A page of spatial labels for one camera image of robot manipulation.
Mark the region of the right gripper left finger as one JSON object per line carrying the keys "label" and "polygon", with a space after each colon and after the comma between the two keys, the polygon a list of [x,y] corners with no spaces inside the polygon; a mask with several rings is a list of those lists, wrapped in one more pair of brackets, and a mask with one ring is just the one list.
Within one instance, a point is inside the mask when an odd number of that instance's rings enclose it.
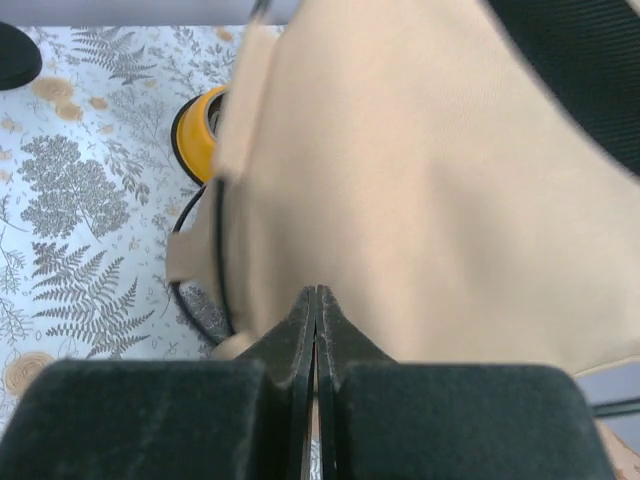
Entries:
{"label": "right gripper left finger", "polygon": [[1,441],[5,479],[305,479],[316,291],[233,360],[62,360]]}

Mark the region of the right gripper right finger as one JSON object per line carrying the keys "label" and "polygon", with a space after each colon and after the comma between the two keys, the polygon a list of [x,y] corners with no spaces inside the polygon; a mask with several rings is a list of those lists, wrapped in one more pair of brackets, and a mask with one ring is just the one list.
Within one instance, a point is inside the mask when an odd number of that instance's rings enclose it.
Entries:
{"label": "right gripper right finger", "polygon": [[545,365],[392,360],[317,291],[326,479],[610,479],[575,382]]}

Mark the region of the beige fabric pet tent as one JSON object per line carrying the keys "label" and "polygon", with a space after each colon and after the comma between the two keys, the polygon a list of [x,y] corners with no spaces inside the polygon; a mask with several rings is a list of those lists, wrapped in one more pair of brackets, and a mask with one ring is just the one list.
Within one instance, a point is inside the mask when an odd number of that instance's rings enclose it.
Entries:
{"label": "beige fabric pet tent", "polygon": [[305,1],[225,96],[225,273],[246,351],[306,286],[400,361],[573,375],[639,356],[639,180],[483,1]]}

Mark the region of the beige patterned pillow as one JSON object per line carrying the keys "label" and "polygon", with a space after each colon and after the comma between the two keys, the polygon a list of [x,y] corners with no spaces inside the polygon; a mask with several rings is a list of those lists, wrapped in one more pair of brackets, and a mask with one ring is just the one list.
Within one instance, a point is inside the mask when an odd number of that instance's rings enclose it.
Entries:
{"label": "beige patterned pillow", "polygon": [[617,480],[640,480],[640,457],[604,422],[597,421],[600,438],[607,450]]}

